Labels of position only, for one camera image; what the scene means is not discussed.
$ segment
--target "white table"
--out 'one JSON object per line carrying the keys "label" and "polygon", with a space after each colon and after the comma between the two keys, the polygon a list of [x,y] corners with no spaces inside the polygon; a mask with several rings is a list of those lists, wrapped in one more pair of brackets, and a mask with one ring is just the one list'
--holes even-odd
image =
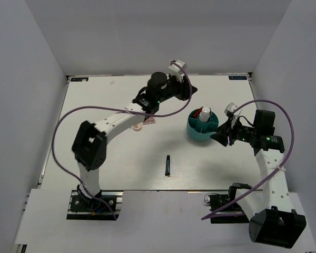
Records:
{"label": "white table", "polygon": [[[210,141],[198,143],[185,133],[190,111],[208,105],[220,123],[225,107],[252,100],[248,81],[230,81],[227,76],[191,76],[199,90],[190,106],[170,118],[156,119],[135,132],[126,130],[107,147],[100,172],[103,190],[126,191],[117,221],[66,220],[71,190],[77,181],[60,170],[50,157],[41,189],[32,190],[16,243],[27,244],[26,253],[46,252],[259,252],[281,253],[316,250],[309,225],[292,250],[252,243],[248,224],[210,224],[200,218],[209,213],[205,192],[186,190],[228,189],[233,182],[255,185],[260,181],[253,150],[237,142],[223,147]],[[78,106],[127,106],[149,76],[89,77],[71,82],[62,115]],[[184,102],[170,99],[159,114],[179,109]],[[253,120],[255,105],[242,114]],[[81,122],[98,121],[112,114],[100,110],[76,112],[63,122],[56,138],[60,161],[78,174],[71,145]],[[165,177],[166,155],[171,156],[171,176]],[[155,191],[179,189],[184,191]],[[304,214],[296,193],[290,195],[299,214]]]}
{"label": "white table", "polygon": [[[253,243],[248,224],[211,224],[204,192],[126,191],[117,221],[66,220],[70,190],[34,189],[16,244],[26,253],[305,253],[316,250],[309,224],[290,249]],[[304,214],[296,193],[290,198]]]}
{"label": "white table", "polygon": [[[70,82],[61,115],[78,106],[99,105],[124,108],[146,86],[150,76],[99,76],[87,82]],[[190,105],[169,118],[157,118],[155,124],[144,125],[135,132],[128,129],[107,146],[107,157],[100,169],[102,190],[221,190],[234,182],[255,185],[260,172],[247,143],[236,142],[223,147],[215,141],[195,142],[186,135],[188,114],[208,105],[217,114],[219,124],[227,117],[223,113],[230,102],[240,105],[252,100],[247,80],[229,80],[228,76],[190,76],[198,91]],[[173,112],[185,102],[171,98],[160,105],[159,114]],[[245,107],[241,115],[253,121],[256,106]],[[60,126],[55,141],[59,160],[78,174],[71,151],[81,122],[101,120],[113,112],[83,110],[69,116]],[[166,155],[171,156],[171,176],[166,177]],[[75,189],[76,179],[64,173],[50,156],[42,189]]]}

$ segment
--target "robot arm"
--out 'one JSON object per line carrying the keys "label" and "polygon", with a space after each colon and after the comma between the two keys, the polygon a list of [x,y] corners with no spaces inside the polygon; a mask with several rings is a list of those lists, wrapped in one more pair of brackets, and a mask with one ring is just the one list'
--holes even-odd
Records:
{"label": "robot arm", "polygon": [[[222,145],[233,145],[236,140],[248,142],[264,179],[278,168],[283,160],[284,145],[280,136],[275,136],[273,127],[275,113],[256,110],[252,127],[243,126],[239,115],[233,112],[236,106],[231,103],[225,110],[228,120],[218,127],[211,136]],[[229,188],[229,200],[243,195],[251,187],[234,183]],[[292,248],[306,226],[304,215],[298,215],[290,200],[285,170],[280,170],[263,185],[263,198],[255,192],[239,200],[237,204],[249,219],[249,235],[253,242]]]}
{"label": "robot arm", "polygon": [[[180,67],[184,63],[175,62]],[[100,198],[101,190],[99,185],[99,168],[106,159],[107,144],[117,135],[128,129],[134,124],[143,122],[149,116],[131,113],[139,112],[144,114],[155,114],[159,106],[165,100],[176,97],[185,101],[190,97],[190,84],[187,78],[181,74],[178,67],[169,67],[170,75],[155,72],[143,87],[135,99],[126,108],[126,113],[116,113],[106,119],[95,123],[85,121],[81,124],[72,151],[78,162],[80,177],[83,185],[77,186],[77,192],[88,206],[92,206],[95,199],[91,195]],[[197,88],[192,86],[192,94]]]}

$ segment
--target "teal container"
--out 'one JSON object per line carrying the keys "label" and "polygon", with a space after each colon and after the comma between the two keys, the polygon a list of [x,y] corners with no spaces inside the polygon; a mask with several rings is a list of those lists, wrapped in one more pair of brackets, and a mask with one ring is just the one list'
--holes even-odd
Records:
{"label": "teal container", "polygon": [[215,133],[216,128],[218,127],[219,119],[211,110],[209,120],[206,123],[203,123],[199,120],[199,116],[197,119],[193,118],[193,115],[195,115],[198,110],[199,109],[195,109],[192,111],[187,119],[187,134],[194,140],[208,141],[211,139],[211,135]]}

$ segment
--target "purple cable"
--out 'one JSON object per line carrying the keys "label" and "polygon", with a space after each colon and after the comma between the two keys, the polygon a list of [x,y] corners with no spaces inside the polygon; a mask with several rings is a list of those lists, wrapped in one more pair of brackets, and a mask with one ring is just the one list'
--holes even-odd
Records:
{"label": "purple cable", "polygon": [[83,110],[83,109],[100,109],[100,110],[108,110],[108,111],[114,111],[114,112],[121,112],[121,113],[131,113],[131,114],[139,114],[139,115],[144,115],[144,116],[149,116],[149,117],[158,117],[158,118],[164,118],[164,117],[168,117],[168,116],[172,116],[172,115],[175,115],[179,112],[181,112],[182,110],[184,110],[188,104],[190,103],[191,101],[191,97],[192,97],[192,85],[191,85],[191,81],[189,79],[189,76],[186,74],[186,72],[178,65],[175,63],[175,61],[171,61],[170,62],[171,64],[175,65],[176,67],[178,67],[180,69],[180,71],[185,75],[188,83],[189,83],[189,86],[190,86],[190,96],[189,96],[189,99],[187,100],[187,102],[184,104],[183,107],[181,107],[179,110],[175,111],[175,112],[172,112],[172,113],[168,113],[168,114],[164,114],[164,115],[155,115],[155,114],[148,114],[148,113],[144,113],[144,112],[135,112],[135,111],[127,111],[127,110],[124,110],[124,109],[115,109],[115,108],[109,108],[109,107],[103,107],[103,106],[94,106],[94,105],[87,105],[87,106],[81,106],[81,107],[77,107],[77,108],[74,108],[70,111],[68,111],[67,113],[65,113],[61,118],[60,120],[58,121],[58,123],[56,124],[55,126],[55,129],[54,129],[54,133],[53,133],[53,137],[52,137],[52,156],[54,158],[54,161],[55,163],[66,173],[68,173],[69,175],[73,176],[74,178],[76,178],[83,186],[83,189],[86,191],[86,193],[93,199],[95,200],[98,200],[102,203],[105,204],[105,206],[109,209],[109,211],[112,213],[114,219],[116,220],[116,215],[115,213],[113,212],[113,210],[111,209],[111,207],[109,206],[109,204],[107,202],[105,202],[103,199],[100,199],[100,198],[97,198],[95,196],[93,196],[90,192],[88,192],[87,188],[84,186],[83,184],[83,181],[77,176],[75,175],[74,173],[70,172],[68,169],[66,169],[60,162],[59,160],[57,159],[56,155],[55,155],[55,148],[54,148],[54,143],[55,143],[55,137],[56,137],[56,133],[57,133],[57,130],[58,130],[58,127],[60,126],[60,124],[62,123],[62,121],[68,117],[70,114],[72,114],[73,112],[76,112],[76,111],[79,111],[79,110]]}
{"label": "purple cable", "polygon": [[[280,108],[280,110],[284,113],[284,115],[287,117],[288,122],[289,122],[289,126],[290,126],[290,132],[291,132],[291,142],[290,142],[290,147],[288,150],[288,153],[286,154],[286,156],[284,157],[283,161],[280,162],[279,167],[282,167],[288,160],[293,147],[294,147],[294,139],[295,139],[295,134],[294,134],[294,127],[292,124],[292,121],[288,115],[288,113],[285,111],[285,109],[280,106],[279,104],[271,101],[271,100],[266,100],[266,99],[255,99],[252,101],[249,101],[247,103],[244,103],[243,105],[239,106],[237,109],[234,110],[233,113],[237,112],[238,110],[240,110],[241,108],[245,107],[248,104],[251,103],[255,103],[255,102],[265,102],[265,103],[270,103],[273,105],[276,105],[278,108]],[[231,202],[225,204],[224,206],[214,210],[213,212],[209,213],[208,215],[204,216],[201,218],[201,220],[206,220],[206,219],[210,219],[210,218],[215,218],[218,217],[218,215],[215,215],[217,212],[221,212],[224,209],[226,209],[227,207],[230,207],[231,205],[233,205],[234,203],[237,203],[239,200],[243,199],[244,197],[246,197],[248,194],[251,194],[253,191],[255,191],[258,187],[262,186],[265,182],[267,182],[270,178],[272,178],[277,172],[279,171],[279,168],[274,169],[274,171],[272,173],[270,173],[268,176],[266,176],[264,179],[262,179],[256,186],[254,186],[252,189],[250,189],[249,191],[245,192],[243,195],[237,197],[236,199],[232,200]]]}

